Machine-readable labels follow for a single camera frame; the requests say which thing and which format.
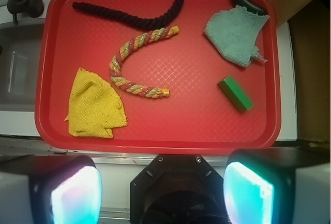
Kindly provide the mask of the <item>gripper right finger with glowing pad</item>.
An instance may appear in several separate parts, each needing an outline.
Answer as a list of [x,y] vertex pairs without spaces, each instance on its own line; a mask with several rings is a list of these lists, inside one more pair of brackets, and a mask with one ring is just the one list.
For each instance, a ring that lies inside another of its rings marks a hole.
[[224,171],[231,223],[330,223],[330,151],[236,150]]

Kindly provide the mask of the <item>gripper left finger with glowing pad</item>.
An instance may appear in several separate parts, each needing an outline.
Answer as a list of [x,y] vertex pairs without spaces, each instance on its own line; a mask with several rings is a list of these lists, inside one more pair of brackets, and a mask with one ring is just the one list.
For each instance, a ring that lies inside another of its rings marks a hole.
[[89,156],[1,156],[1,223],[98,223],[101,199]]

